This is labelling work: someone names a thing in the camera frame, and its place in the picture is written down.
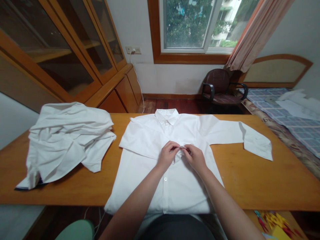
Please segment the person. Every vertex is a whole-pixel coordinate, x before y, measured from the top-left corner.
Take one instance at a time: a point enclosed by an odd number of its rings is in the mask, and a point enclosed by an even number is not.
[[[144,220],[161,177],[171,165],[178,151],[183,151],[189,164],[197,172],[208,192],[228,240],[264,240],[262,233],[232,199],[208,169],[202,151],[169,141],[161,150],[156,166],[131,193],[112,217],[99,240],[133,239]],[[215,239],[206,225],[190,215],[162,215],[154,220],[140,239]]]

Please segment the crumpled white shirt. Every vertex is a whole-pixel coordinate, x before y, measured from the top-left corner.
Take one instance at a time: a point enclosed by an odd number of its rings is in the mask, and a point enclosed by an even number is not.
[[[45,104],[37,123],[30,128],[27,177],[17,185],[34,188],[65,176],[79,163],[92,172],[101,170],[101,161],[116,139],[113,122],[105,110],[82,103]]]
[[[158,109],[155,114],[130,120],[119,145],[123,148],[120,165],[105,205],[109,214],[116,213],[157,164],[161,149],[169,140],[200,148],[208,168],[222,185],[211,144],[244,143],[247,151],[272,161],[270,140],[242,122],[221,121],[213,115],[179,114],[176,109]],[[212,211],[204,184],[179,151],[161,178],[148,213],[202,214]]]

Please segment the forearm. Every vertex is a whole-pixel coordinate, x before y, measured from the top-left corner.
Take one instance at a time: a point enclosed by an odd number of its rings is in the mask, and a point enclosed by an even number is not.
[[[199,173],[219,221],[230,240],[265,240],[249,217],[208,169]]]
[[[150,171],[113,216],[100,240],[132,239],[135,236],[165,171],[158,165]]]

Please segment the bed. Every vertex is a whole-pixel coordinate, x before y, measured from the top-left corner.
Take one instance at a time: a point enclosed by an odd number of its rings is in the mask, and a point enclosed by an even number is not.
[[[320,121],[291,116],[279,105],[265,101],[278,98],[293,88],[312,62],[299,56],[278,54],[258,58],[239,82],[249,87],[242,104],[257,115],[296,157],[320,180]],[[241,97],[242,88],[234,94]]]

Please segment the glass cabinet door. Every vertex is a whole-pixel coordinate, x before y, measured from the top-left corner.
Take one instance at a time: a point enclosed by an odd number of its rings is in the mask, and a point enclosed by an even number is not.
[[[91,12],[87,11],[82,0],[49,0],[49,2],[101,83],[105,84],[117,73],[117,69],[95,19],[90,16]]]
[[[85,102],[101,87],[66,30],[58,29],[38,0],[3,0],[0,12],[4,52],[62,100]]]
[[[127,64],[127,61],[123,55],[122,47],[114,27],[111,14],[105,0],[83,0],[87,1],[92,10],[94,17],[98,23],[98,26],[103,33],[103,36],[108,42],[113,60],[116,64],[118,71]]]

